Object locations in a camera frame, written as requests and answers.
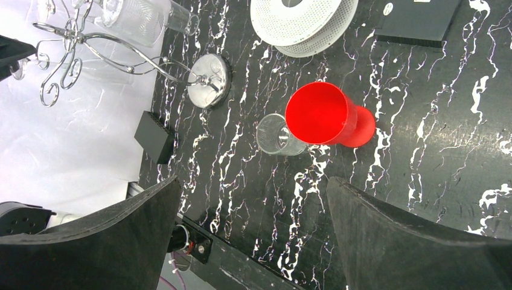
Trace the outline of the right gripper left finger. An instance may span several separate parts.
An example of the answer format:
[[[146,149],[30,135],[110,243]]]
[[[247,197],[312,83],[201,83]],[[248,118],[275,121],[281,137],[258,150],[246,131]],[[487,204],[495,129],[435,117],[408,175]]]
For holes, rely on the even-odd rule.
[[[180,198],[171,177],[53,227],[53,211],[3,202],[1,288],[156,289]]]

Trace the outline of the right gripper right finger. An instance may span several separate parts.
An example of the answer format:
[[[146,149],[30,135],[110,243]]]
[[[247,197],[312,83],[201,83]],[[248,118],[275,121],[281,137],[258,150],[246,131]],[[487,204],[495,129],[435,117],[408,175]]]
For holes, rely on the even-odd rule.
[[[340,177],[328,206],[350,289],[510,289],[511,241],[431,222]]]

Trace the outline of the red wine glass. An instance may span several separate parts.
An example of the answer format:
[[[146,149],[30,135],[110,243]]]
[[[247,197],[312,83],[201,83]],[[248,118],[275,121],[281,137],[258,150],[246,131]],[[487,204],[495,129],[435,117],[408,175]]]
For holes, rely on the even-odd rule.
[[[300,87],[292,94],[284,118],[291,133],[308,144],[360,147],[376,132],[373,114],[328,82]]]

